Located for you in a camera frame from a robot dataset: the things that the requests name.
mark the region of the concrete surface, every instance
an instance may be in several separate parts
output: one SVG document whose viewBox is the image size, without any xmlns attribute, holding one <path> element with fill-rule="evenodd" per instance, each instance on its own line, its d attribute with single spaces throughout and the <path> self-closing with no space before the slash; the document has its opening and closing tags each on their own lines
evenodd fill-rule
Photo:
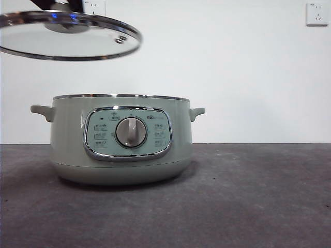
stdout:
<svg viewBox="0 0 331 248">
<path fill-rule="evenodd" d="M 2 248 L 331 247 L 331 144 L 194 144 L 180 176 L 58 178 L 49 145 L 1 146 Z"/>
</svg>

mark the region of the pot rim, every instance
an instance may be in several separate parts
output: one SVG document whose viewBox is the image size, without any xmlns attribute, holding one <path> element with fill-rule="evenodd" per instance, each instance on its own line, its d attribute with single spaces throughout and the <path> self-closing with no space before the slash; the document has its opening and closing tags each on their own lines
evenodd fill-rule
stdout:
<svg viewBox="0 0 331 248">
<path fill-rule="evenodd" d="M 182 97 L 168 97 L 168 96 L 157 96 L 157 95 L 134 95 L 134 94 L 75 94 L 75 95 L 61 95 L 53 97 L 55 99 L 62 98 L 74 98 L 74 97 L 133 97 L 133 98 L 159 98 L 159 99 L 171 99 L 171 100 L 182 100 L 189 102 L 190 100 Z"/>
</svg>

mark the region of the lid rim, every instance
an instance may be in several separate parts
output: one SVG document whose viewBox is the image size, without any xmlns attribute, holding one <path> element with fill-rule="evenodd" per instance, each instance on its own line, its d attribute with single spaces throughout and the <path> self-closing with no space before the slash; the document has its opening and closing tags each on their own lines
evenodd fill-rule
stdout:
<svg viewBox="0 0 331 248">
<path fill-rule="evenodd" d="M 182 97 L 169 97 L 169 96 L 157 96 L 157 95 L 134 95 L 134 94 L 75 94 L 75 95 L 60 95 L 53 97 L 53 100 L 63 98 L 85 98 L 85 97 L 115 97 L 115 98 L 157 98 L 157 99 L 171 99 L 182 100 L 189 102 L 190 100 Z"/>
<path fill-rule="evenodd" d="M 116 19 L 103 17 L 99 15 L 96 16 L 86 13 L 65 12 L 65 11 L 57 11 L 57 10 L 23 11 L 23 12 L 13 12 L 13 13 L 0 15 L 1 28 L 5 28 L 5 27 L 9 28 L 11 26 L 34 24 L 34 23 L 43 23 L 43 24 L 69 23 L 72 25 L 102 27 L 129 35 L 138 41 L 138 45 L 135 46 L 133 49 L 121 53 L 96 55 L 96 56 L 54 56 L 47 54 L 35 54 L 35 53 L 29 53 L 19 50 L 13 50 L 3 46 L 0 46 L 0 51 L 12 55 L 18 55 L 28 58 L 44 59 L 44 60 L 91 61 L 91 60 L 118 58 L 125 55 L 129 55 L 135 52 L 136 50 L 138 50 L 142 42 L 141 33 L 133 26 Z"/>
</svg>

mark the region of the metal rim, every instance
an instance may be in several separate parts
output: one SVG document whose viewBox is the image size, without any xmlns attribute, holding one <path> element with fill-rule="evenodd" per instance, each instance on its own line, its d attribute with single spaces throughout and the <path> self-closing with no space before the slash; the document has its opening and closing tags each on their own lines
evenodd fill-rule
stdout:
<svg viewBox="0 0 331 248">
<path fill-rule="evenodd" d="M 91 116 L 93 113 L 97 111 L 103 111 L 103 110 L 112 110 L 114 109 L 113 107 L 98 107 L 89 112 L 87 115 L 86 121 L 85 121 L 85 127 L 84 127 L 84 137 L 83 137 L 83 145 L 87 153 L 94 159 L 97 160 L 104 160 L 104 161 L 111 161 L 111 162 L 130 162 L 130 161 L 143 161 L 143 160 L 150 160 L 150 159 L 156 159 L 163 157 L 168 151 L 169 148 L 171 147 L 173 143 L 173 133 L 172 133 L 172 125 L 170 122 L 170 117 L 166 111 L 164 111 L 161 108 L 151 108 L 151 107 L 136 107 L 136 106 L 116 106 L 117 110 L 125 110 L 125 109 L 140 109 L 140 110 L 149 110 L 149 111 L 159 111 L 165 114 L 168 120 L 169 124 L 169 132 L 170 132 L 170 140 L 168 145 L 161 151 L 155 152 L 155 153 L 149 153 L 149 154 L 140 154 L 140 155 L 107 155 L 107 154 L 102 154 L 99 152 L 94 151 L 90 145 L 88 144 L 87 141 L 87 129 L 89 125 L 89 121 L 91 119 Z"/>
<path fill-rule="evenodd" d="M 172 99 L 172 100 L 182 100 L 189 102 L 190 100 L 182 97 L 168 97 L 168 96 L 155 96 L 155 95 L 134 95 L 134 94 L 77 94 L 77 95 L 62 95 L 53 97 L 55 99 L 62 98 L 75 98 L 75 97 L 132 97 L 132 98 L 159 98 L 159 99 Z"/>
<path fill-rule="evenodd" d="M 77 12 L 61 12 L 56 10 L 45 10 L 45 11 L 26 11 L 26 12 L 14 12 L 0 15 L 0 27 L 11 27 L 22 24 L 73 24 L 73 25 L 85 25 L 85 26 L 97 26 L 107 29 L 112 29 L 127 35 L 132 36 L 136 39 L 139 44 L 135 48 L 118 54 L 106 54 L 102 56 L 89 56 L 89 57 L 69 57 L 69 56 L 49 56 L 43 54 L 34 54 L 22 51 L 16 51 L 9 48 L 0 46 L 0 51 L 19 55 L 28 58 L 46 59 L 46 60 L 64 60 L 64 61 L 87 61 L 87 60 L 101 60 L 118 58 L 135 52 L 142 42 L 141 33 L 134 27 L 127 23 L 102 17 L 99 15 L 77 13 Z"/>
</svg>

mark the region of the wall outlet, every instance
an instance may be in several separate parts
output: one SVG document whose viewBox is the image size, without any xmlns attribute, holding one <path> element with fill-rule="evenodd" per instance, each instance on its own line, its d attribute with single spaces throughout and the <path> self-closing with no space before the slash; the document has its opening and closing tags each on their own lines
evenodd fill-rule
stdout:
<svg viewBox="0 0 331 248">
<path fill-rule="evenodd" d="M 106 16 L 106 0 L 83 0 L 83 9 L 86 14 Z"/>
<path fill-rule="evenodd" d="M 308 26 L 326 26 L 329 23 L 328 3 L 307 4 L 306 24 Z"/>
</svg>

